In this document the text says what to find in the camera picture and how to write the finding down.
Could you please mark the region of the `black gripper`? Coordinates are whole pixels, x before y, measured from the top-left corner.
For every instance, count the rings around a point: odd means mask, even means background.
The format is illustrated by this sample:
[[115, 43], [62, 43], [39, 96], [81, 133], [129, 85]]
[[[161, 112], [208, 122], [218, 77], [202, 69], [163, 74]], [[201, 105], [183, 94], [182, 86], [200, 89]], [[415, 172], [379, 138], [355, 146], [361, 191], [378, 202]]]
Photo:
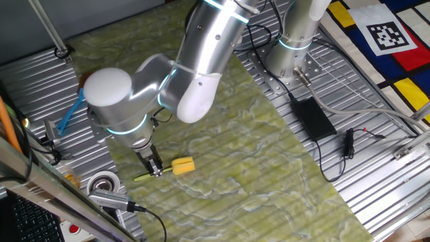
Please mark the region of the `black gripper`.
[[162, 175], [164, 172], [163, 162], [158, 158], [157, 149], [154, 144], [147, 145], [141, 149], [135, 150], [139, 159], [144, 163], [150, 176]]

